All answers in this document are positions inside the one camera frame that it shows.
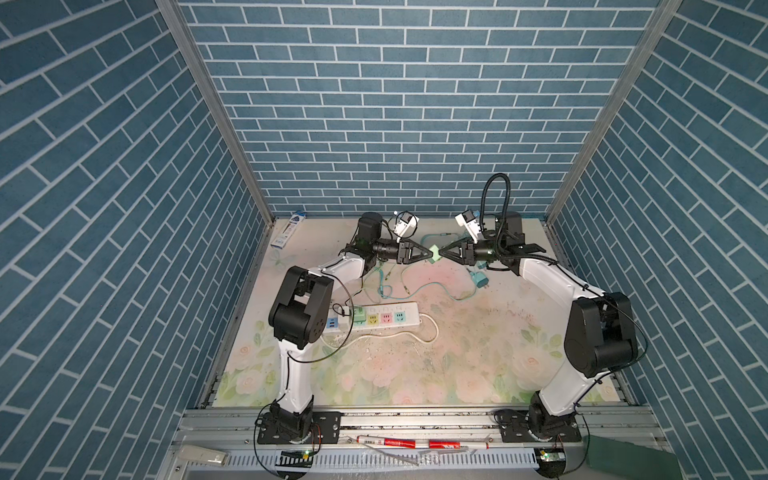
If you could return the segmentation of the green charger adapter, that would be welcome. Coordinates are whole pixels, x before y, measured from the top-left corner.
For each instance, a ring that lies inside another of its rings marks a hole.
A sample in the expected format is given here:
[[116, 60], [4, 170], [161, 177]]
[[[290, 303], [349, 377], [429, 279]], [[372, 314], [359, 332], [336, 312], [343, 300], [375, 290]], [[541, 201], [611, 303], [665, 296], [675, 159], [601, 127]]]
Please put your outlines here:
[[355, 307], [351, 319], [354, 325], [365, 325], [367, 323], [367, 314], [364, 307]]

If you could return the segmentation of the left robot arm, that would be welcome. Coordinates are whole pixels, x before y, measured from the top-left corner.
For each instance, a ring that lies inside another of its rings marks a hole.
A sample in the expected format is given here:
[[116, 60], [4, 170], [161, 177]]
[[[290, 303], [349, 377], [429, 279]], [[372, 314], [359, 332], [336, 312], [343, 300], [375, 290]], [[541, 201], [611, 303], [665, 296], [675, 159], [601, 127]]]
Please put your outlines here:
[[363, 278], [379, 261], [410, 265], [433, 256], [429, 248], [412, 240], [418, 228], [416, 215], [402, 211], [394, 220], [395, 226], [390, 227], [380, 214], [366, 212], [335, 259], [312, 269], [292, 266], [285, 273], [268, 315], [278, 341], [280, 377], [277, 398], [269, 404], [264, 420], [278, 440], [301, 443], [321, 431], [313, 420], [311, 365], [330, 356], [314, 359], [312, 350], [325, 330], [334, 291], [345, 292], [347, 303], [341, 311], [354, 318], [354, 295], [348, 283]]

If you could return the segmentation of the white power strip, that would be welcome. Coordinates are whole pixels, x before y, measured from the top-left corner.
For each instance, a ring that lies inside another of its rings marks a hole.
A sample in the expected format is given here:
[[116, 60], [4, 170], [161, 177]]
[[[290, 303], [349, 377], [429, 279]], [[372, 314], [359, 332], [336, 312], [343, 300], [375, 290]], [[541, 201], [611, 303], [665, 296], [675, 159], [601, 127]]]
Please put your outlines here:
[[[354, 325], [353, 332], [384, 330], [393, 328], [411, 328], [422, 324], [418, 306], [415, 302], [355, 306], [364, 307], [367, 314], [365, 325]], [[349, 306], [332, 308], [328, 313], [326, 334], [346, 333], [349, 330], [353, 309]]]

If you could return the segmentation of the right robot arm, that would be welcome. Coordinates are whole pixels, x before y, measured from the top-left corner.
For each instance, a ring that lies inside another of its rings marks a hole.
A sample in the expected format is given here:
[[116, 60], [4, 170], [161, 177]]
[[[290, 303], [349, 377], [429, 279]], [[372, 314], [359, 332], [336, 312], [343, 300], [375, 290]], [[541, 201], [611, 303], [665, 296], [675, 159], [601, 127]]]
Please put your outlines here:
[[516, 212], [497, 216], [492, 230], [483, 226], [482, 215], [471, 210], [455, 220], [469, 236], [441, 248], [441, 257], [465, 266], [498, 262], [568, 309], [563, 340], [566, 360], [533, 395], [527, 415], [532, 436], [553, 440], [575, 427], [577, 407], [593, 387], [639, 359], [630, 300], [620, 292], [590, 286], [547, 256], [543, 247], [526, 242]]

